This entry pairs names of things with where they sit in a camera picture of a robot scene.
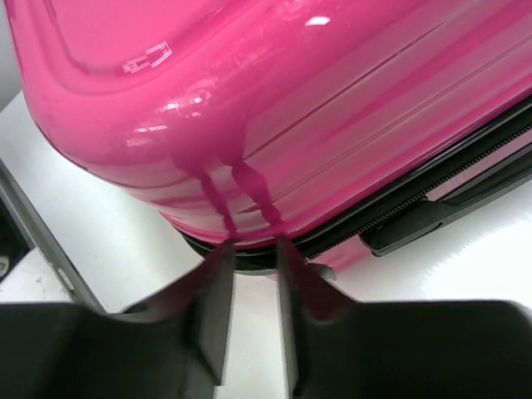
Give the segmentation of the pink and teal suitcase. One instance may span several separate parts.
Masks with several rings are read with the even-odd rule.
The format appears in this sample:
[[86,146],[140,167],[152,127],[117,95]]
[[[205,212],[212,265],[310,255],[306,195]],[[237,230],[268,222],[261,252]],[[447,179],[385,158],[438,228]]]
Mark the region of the pink and teal suitcase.
[[528,1],[7,1],[29,113],[200,255],[346,268],[531,176]]

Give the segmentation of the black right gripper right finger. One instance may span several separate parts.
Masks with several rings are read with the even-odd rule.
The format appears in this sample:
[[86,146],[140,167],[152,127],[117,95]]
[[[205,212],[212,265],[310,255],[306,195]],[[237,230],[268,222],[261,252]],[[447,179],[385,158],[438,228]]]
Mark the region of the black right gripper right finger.
[[361,302],[276,243],[292,398],[528,398],[531,312],[500,300]]

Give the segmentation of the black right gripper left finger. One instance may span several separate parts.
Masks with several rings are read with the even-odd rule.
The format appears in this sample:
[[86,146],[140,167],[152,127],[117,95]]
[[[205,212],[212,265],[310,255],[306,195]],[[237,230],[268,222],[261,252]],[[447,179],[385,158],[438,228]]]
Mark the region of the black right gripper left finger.
[[123,313],[1,307],[4,398],[211,398],[223,381],[234,244]]

